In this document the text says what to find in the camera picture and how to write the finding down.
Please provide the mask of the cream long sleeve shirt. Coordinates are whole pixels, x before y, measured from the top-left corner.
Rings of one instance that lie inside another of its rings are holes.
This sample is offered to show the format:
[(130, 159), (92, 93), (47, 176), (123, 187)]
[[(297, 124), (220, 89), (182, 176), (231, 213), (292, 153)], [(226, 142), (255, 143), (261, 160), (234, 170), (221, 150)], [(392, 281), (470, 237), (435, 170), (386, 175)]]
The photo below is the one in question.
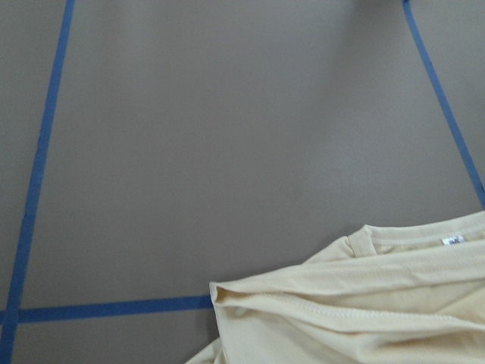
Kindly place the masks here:
[(209, 290), (219, 335), (194, 363), (482, 363), (484, 214), (366, 225)]

